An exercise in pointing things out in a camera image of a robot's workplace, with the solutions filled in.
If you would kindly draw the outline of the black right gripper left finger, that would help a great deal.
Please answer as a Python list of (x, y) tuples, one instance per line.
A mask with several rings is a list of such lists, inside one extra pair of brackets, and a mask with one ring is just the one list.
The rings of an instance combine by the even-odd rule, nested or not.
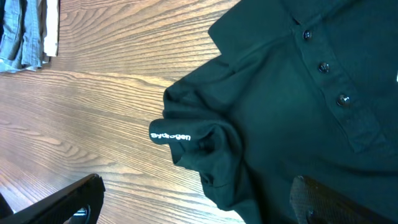
[(1, 224), (96, 224), (104, 193), (102, 178), (98, 174), (90, 174), (17, 213), (1, 197)]

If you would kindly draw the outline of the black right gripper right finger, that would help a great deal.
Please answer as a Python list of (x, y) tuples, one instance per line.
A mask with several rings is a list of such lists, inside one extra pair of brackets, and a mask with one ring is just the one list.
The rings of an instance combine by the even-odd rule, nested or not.
[(392, 224), (390, 219), (306, 176), (293, 180), (290, 204), (299, 224)]

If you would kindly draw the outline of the black polo shirt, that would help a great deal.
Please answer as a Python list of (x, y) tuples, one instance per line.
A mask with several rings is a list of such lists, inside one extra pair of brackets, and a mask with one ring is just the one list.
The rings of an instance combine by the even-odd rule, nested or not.
[(149, 136), (218, 208), (293, 223), (306, 175), (397, 220), (397, 0), (243, 0), (208, 33)]

